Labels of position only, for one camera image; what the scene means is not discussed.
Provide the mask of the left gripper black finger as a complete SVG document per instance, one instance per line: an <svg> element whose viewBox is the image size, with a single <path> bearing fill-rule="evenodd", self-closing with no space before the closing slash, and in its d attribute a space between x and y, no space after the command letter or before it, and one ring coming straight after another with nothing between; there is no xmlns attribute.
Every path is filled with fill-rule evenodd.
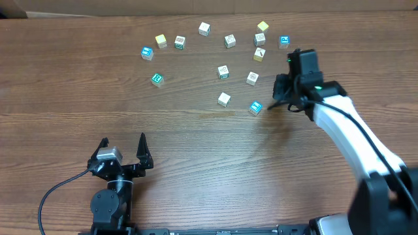
<svg viewBox="0 0 418 235"><path fill-rule="evenodd" d="M91 160L96 160L97 159L97 154L99 152L99 150L101 148L106 148L109 144L108 138L103 138L100 142L100 144L98 145L97 149L93 152L92 156L91 156Z"/></svg>
<svg viewBox="0 0 418 235"><path fill-rule="evenodd" d="M137 159L139 160L140 164L152 164L153 163L151 153L148 149L146 135L144 133L141 133L140 140L138 142Z"/></svg>

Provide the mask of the blue letter wooden block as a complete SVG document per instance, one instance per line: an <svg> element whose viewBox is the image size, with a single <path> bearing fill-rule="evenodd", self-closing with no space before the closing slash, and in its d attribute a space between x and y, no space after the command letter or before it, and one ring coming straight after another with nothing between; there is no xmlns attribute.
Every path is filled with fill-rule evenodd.
<svg viewBox="0 0 418 235"><path fill-rule="evenodd" d="M254 116L257 116L259 112L262 110L263 105L258 101L253 101L249 107L249 112L252 113Z"/></svg>

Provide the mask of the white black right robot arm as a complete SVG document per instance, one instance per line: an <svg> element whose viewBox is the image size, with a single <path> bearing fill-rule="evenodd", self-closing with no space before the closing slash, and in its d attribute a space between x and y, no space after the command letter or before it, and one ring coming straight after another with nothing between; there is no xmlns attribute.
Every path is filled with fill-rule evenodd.
<svg viewBox="0 0 418 235"><path fill-rule="evenodd" d="M358 181L349 211L314 219L316 233L416 234L417 169L377 138L338 82L324 82L315 50L287 61L292 104L330 136Z"/></svg>

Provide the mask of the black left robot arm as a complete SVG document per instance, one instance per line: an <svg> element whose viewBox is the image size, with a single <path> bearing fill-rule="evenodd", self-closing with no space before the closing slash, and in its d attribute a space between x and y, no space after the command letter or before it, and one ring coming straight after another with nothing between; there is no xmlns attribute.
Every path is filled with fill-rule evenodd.
<svg viewBox="0 0 418 235"><path fill-rule="evenodd" d="M131 222L133 180L146 175L153 168L146 136L140 135L137 148L138 163L122 164L119 149L110 147L107 138L88 160L88 171L107 182L107 188L95 193L90 202L93 214L91 234L138 234L138 227Z"/></svg>

